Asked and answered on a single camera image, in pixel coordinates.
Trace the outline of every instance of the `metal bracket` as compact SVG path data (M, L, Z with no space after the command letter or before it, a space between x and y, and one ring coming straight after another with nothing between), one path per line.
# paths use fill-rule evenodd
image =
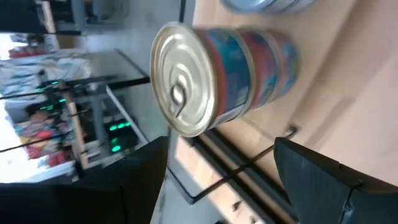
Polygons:
M296 126L291 126L289 128L290 133L285 136L285 138L292 138L298 131L299 129ZM195 147L196 144L204 144L202 143L198 138L187 138L186 139L192 146ZM212 193L212 191L216 190L219 186L227 183L228 181L232 180L233 178L236 177L236 175L240 172L242 172L244 169L251 167L256 161L261 159L263 156L267 155L271 150L273 150L274 145L268 147L267 149L261 151L259 154L251 158L249 161L247 161L245 164L241 165L235 170L232 170L230 173L228 173L226 176L224 176L222 179L219 181L215 182L211 186L207 187L205 190L197 194L196 196L192 196L189 191L183 186L181 181L177 178L177 176L174 174L174 172L167 167L167 172L169 173L169 176L171 177L172 181L174 182L174 185L176 186L177 190L180 192L181 196L187 201L190 205L193 205L197 203L199 200L202 198L206 197L208 194Z

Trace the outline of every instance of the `black metal rod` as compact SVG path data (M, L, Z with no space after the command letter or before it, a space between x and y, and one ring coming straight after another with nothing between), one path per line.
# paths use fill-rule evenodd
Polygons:
M202 198L206 197L208 194L212 193L212 191L216 190L219 186L227 183L228 181L232 180L238 173L242 172L244 169L247 167L251 166L253 163L255 163L258 159L260 159L262 156L265 156L268 154L273 146L268 147L267 149L261 151L256 157L254 157L253 161L249 161L248 163L244 164L241 167L238 167L235 170L232 170L227 176L223 177L222 179L218 180L214 184L210 185L207 187L205 190L202 190L198 195L196 196L191 196L191 194L188 192L188 190L182 185L181 181L178 180L177 176L173 173L172 170L169 170L170 174L172 175L172 178L175 179L175 181L178 183L178 188L182 190L185 194L183 194L183 198L190 204L193 205L194 203L198 202Z
M205 143L198 141L195 144L197 151L206 159L207 162L221 175L228 176L232 173L231 169L222 161ZM239 196L263 219L266 223L285 223L266 203L254 193L251 188L244 183L238 176L233 175L229 182L230 186L239 194Z
M248 164L251 159L244 155L231 141L226 139L217 129L211 129L204 133L217 148L228 156L236 165ZM244 171L253 182L259 186L264 193L270 196L293 220L298 221L293 206L287 196L286 191L276 183L269 175L262 171L255 163L251 163L250 167Z
M288 133L288 135L286 135L286 138L291 138L291 137L293 137L295 134L296 134L296 132L298 131L298 128L296 127L296 126L291 126L290 128L289 128L289 131L290 131L290 133ZM199 139L199 138L185 138L185 140L192 146L192 147L195 147L195 149L197 149L199 152L200 152L200 150L207 150L208 152L205 152L205 153L207 153L207 154L214 154L214 152L211 150L211 149L209 149L208 148L208 146L205 144L205 143L203 143L203 141L201 140L201 139ZM236 180L236 178L237 178L237 174L238 173L240 173L240 172L242 172L242 171L244 171L244 170L247 170L248 168L252 168L252 167L256 167L255 166L255 163L256 163L256 161L258 161L259 159L261 159L262 157L264 157L266 154L268 154L271 150L273 150L273 145L272 146L270 146L270 147L268 147L267 149L265 149L265 150L263 150L263 151L261 151L259 154L257 154L256 156L254 156L253 158L251 158L251 159L249 159L248 161L245 161L245 163L244 164L242 164L240 167L238 167L237 169L235 169L235 170L230 170L230 168L228 167L228 166L226 166L225 164L225 166L226 166L226 169L223 171L223 172L219 172L219 170L217 170L217 172L219 172L220 173L220 175L222 175L222 176L224 176L222 179L220 179L219 181L217 181L217 182L215 182L214 184L212 184L211 186L209 186L209 187L207 187L205 190L203 190L202 192L200 192L198 195L196 195L196 196L192 196L190 193L189 193L189 191L183 186L183 184L181 183L181 181L177 178L177 176L173 173L173 171L168 167L167 168L167 172L168 172L168 174L169 174L169 177L172 179L172 182L174 183L174 185L176 186L176 188L177 188L177 190L180 192L180 194L182 195L182 197L190 204L190 205L193 205L194 203L196 203L197 201L199 201L199 200L201 200L202 198L204 198L204 197L206 197L209 193L211 193L212 191L214 191L215 189L217 189L219 186L221 186L222 184L224 184L224 183L227 183L227 182L229 182L229 183L231 183L231 181L235 181ZM216 154L214 154L215 155L215 157L214 158L212 158L213 160L219 160L219 161L221 161L219 158L218 158L218 156L216 155ZM253 206L257 206L258 205L258 203L261 203L262 205L261 206L265 206L265 209L267 210L266 211L266 214L262 214L262 215L264 215L264 217L270 212L269 211L269 209L268 209L268 207L267 207L267 205L266 204L264 204L264 202L263 201L260 201L260 202L253 202L252 201L252 203L255 203L255 204L253 204ZM289 214L289 216L291 216L292 217L292 219L293 220L296 220L297 219L297 217L295 216L295 214L294 214L294 212L292 212L292 214L290 214L288 211L287 211L287 213Z
M129 56L127 56L122 50L114 49L122 58L124 58L132 67L134 67L143 77L149 77L148 73L145 72L140 66L138 66Z
M0 97L0 100L6 100L6 99L12 99L12 98L18 98L18 97L24 97L24 96L34 96L34 95L40 95L44 94L43 91L37 91L34 93L25 93L25 94L19 94L19 95L11 95L11 96L2 96Z
M29 146L29 145L31 145L31 144L36 144L36 143L48 141L48 140L51 140L51 139L60 138L60 137L65 136L65 135L67 135L67 134L69 134L69 133L71 133L71 131L68 131L68 132L65 133L65 134L58 134L58 135L56 135L56 136L52 136L52 137L49 137L49 138L46 138L46 139L41 139L41 140L37 140L37 141L32 141L32 142L28 142L28 143L25 143L25 144L21 144L21 145L19 145L19 146L14 146L14 147L10 147L10 148L8 148L8 149L3 149L3 150L0 150L0 153L2 153L2 152L7 152L7 151L10 151L10 150L13 150L13 149L20 148L20 147Z
M117 89L127 88L130 86L146 84L146 83L150 83L149 77L109 83L108 86L110 87L111 90L117 90Z

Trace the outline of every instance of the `silver can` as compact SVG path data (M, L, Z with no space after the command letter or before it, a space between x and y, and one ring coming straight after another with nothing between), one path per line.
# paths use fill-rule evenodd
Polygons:
M254 62L230 29L170 23L152 46L150 76L160 110L184 136L242 116L254 98Z
M241 13L273 15L299 12L316 0L220 0L229 10Z

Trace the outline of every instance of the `tin can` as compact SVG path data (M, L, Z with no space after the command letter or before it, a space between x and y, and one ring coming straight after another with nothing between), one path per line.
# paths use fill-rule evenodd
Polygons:
M197 29L218 78L219 108L210 128L247 112L255 94L256 74L252 55L238 32L232 29Z
M279 64L275 52L266 38L251 29L238 29L254 61L256 90L250 109L258 109L272 99L279 77Z
M292 39L276 30L268 30L266 37L275 48L280 60L280 88L275 92L274 99L286 94L297 80L299 72L299 52Z
M287 13L295 13L300 12L301 10L305 9L312 5L316 0L296 0L291 5L289 5L284 12Z
M316 0L221 0L231 11L249 14L273 15L299 12Z
M254 63L233 30L167 24L152 46L150 75L161 112L184 136L241 116L254 98Z

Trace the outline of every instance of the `pull ring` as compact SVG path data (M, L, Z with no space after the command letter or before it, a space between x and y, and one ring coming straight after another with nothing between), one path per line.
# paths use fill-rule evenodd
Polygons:
M187 94L185 93L184 86L177 82L170 89L170 98L171 98L171 106L174 106L173 116L178 117L182 111L182 109L187 104Z

